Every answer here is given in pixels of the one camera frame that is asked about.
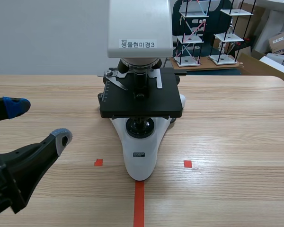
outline white microscope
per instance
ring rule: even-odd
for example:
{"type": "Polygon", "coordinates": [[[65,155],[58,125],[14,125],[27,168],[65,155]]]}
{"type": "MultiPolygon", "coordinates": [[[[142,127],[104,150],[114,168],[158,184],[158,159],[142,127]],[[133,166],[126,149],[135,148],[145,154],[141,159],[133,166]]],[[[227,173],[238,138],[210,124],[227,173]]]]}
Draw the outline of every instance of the white microscope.
{"type": "Polygon", "coordinates": [[[185,106],[175,74],[160,72],[160,58],[173,53],[169,0],[110,0],[107,53],[121,60],[104,72],[101,117],[111,119],[120,137],[128,174],[143,181],[185,106]]]}

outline red tape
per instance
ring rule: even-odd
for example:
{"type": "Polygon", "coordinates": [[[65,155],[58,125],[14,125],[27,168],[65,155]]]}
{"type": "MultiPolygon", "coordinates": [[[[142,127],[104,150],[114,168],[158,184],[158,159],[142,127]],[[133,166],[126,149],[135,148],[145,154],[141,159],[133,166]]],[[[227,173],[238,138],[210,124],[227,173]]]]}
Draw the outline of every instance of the red tape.
{"type": "Polygon", "coordinates": [[[144,181],[136,181],[133,227],[144,227],[144,181]]]}
{"type": "Polygon", "coordinates": [[[193,167],[193,163],[190,160],[185,160],[184,161],[184,167],[185,168],[192,168],[193,167]]]}
{"type": "Polygon", "coordinates": [[[94,166],[103,166],[103,159],[97,159],[94,163],[94,166]]]}

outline wooden table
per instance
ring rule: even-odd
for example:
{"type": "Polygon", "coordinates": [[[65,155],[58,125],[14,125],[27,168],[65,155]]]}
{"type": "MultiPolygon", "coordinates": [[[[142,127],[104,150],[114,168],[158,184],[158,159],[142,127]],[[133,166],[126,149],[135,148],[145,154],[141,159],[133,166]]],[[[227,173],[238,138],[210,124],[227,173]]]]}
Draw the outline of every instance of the wooden table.
{"type": "MultiPolygon", "coordinates": [[[[100,117],[103,87],[95,76],[0,75],[0,96],[32,103],[24,116],[0,122],[0,153],[60,127],[74,135],[27,208],[0,214],[0,227],[133,226],[135,182],[113,125],[100,117]]],[[[191,76],[179,89],[186,107],[145,182],[145,226],[284,227],[284,82],[191,76]]]]}

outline black microscope stage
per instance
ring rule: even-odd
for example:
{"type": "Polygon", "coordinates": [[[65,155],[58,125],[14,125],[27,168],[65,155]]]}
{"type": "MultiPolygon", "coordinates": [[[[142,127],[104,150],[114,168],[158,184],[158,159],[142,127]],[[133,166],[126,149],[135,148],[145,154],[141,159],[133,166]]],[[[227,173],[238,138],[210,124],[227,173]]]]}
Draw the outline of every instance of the black microscope stage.
{"type": "Polygon", "coordinates": [[[180,118],[182,103],[174,73],[161,73],[163,89],[157,89],[157,79],[149,78],[149,98],[135,99],[134,76],[128,73],[124,79],[116,78],[128,90],[110,81],[106,82],[100,100],[102,118],[164,117],[180,118]]]}

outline white wall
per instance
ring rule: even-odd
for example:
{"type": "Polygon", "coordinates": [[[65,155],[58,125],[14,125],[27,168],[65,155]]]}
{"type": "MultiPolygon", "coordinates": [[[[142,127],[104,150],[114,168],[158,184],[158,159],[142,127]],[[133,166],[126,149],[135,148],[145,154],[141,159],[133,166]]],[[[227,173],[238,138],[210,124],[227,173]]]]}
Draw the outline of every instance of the white wall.
{"type": "Polygon", "coordinates": [[[107,11],[108,0],[0,0],[0,74],[116,67],[118,59],[107,58],[107,11]]]}

